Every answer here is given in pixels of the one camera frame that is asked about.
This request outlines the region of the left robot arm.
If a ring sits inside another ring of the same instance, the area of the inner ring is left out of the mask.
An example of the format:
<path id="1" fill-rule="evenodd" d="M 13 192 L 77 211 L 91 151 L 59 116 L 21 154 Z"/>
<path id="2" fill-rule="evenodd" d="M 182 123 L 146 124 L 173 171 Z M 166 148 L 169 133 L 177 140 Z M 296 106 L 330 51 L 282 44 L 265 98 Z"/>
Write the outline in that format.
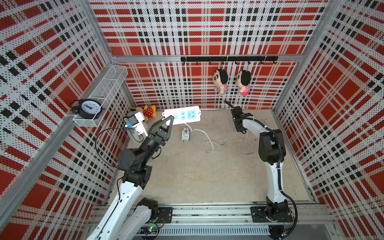
<path id="1" fill-rule="evenodd" d="M 122 182 L 89 240 L 131 240 L 143 225 L 158 218 L 159 204 L 148 198 L 139 202 L 131 216 L 128 214 L 150 180 L 152 167 L 148 161 L 170 139 L 173 123 L 174 116 L 155 122 L 138 148 L 120 152 L 118 169 L 124 171 Z"/>

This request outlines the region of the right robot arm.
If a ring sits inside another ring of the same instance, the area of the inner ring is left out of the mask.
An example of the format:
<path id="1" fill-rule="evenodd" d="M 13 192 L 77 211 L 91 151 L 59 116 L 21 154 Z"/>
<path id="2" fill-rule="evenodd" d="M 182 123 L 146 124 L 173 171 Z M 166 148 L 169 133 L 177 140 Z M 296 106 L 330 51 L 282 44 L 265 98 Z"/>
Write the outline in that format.
<path id="1" fill-rule="evenodd" d="M 294 201 L 283 188 L 283 161 L 286 156 L 286 147 L 282 131 L 267 127 L 252 114 L 244 113 L 239 106 L 231 107 L 231 114 L 237 132 L 243 134 L 252 132 L 259 138 L 258 153 L 266 166 L 268 180 L 266 207 L 263 210 L 256 210 L 253 216 L 254 221 L 292 223 L 294 217 L 288 201 L 292 203 Z"/>

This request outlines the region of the white power strip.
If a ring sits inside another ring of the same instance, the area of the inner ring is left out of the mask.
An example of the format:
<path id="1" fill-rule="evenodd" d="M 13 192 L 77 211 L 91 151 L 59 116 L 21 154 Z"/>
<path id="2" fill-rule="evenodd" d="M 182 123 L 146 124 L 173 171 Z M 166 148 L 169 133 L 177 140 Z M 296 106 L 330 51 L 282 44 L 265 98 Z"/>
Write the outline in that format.
<path id="1" fill-rule="evenodd" d="M 167 121 L 167 125 L 180 125 L 199 122 L 201 120 L 201 110 L 199 106 L 176 108 L 164 110 L 162 113 L 163 119 L 166 119 L 169 116 L 173 116 L 174 120 L 171 123 L 171 120 Z"/>

